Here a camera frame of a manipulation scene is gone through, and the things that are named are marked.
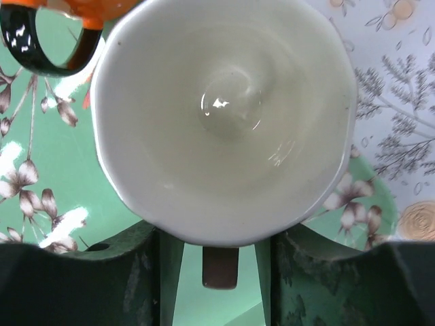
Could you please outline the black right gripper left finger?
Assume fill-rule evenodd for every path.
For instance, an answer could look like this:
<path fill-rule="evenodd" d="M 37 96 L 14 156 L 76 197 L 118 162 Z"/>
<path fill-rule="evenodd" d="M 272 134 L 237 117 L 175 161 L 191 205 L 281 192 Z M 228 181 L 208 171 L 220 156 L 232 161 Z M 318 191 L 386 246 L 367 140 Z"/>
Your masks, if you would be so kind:
<path fill-rule="evenodd" d="M 85 251 L 1 245 L 2 325 L 171 325 L 184 243 L 141 221 Z"/>

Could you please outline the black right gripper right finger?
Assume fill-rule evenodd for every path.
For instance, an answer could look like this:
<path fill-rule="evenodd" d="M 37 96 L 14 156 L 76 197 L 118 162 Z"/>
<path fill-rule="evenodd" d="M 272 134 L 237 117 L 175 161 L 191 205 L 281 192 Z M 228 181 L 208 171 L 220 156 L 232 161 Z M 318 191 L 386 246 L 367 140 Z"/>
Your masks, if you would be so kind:
<path fill-rule="evenodd" d="M 308 227 L 255 245 L 267 325 L 433 325 L 434 243 L 351 249 Z"/>

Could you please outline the small pale pink mug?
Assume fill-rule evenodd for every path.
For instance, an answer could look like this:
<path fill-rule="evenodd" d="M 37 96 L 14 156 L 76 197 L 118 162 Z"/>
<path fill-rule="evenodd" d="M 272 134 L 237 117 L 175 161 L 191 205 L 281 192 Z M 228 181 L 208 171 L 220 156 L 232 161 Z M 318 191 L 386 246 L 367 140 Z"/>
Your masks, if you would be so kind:
<path fill-rule="evenodd" d="M 345 173 L 358 87 L 306 1 L 145 1 L 91 83 L 99 163 L 136 215 L 203 248 L 203 284 L 238 250 L 312 215 Z"/>

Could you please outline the orange mug black handle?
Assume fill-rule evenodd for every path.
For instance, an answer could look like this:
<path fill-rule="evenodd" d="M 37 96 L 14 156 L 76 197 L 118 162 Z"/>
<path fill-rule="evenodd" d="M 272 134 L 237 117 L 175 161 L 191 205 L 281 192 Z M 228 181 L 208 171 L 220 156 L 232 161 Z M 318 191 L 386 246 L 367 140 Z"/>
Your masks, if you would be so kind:
<path fill-rule="evenodd" d="M 2 1 L 1 59 L 45 77 L 89 75 L 110 24 L 138 1 Z"/>

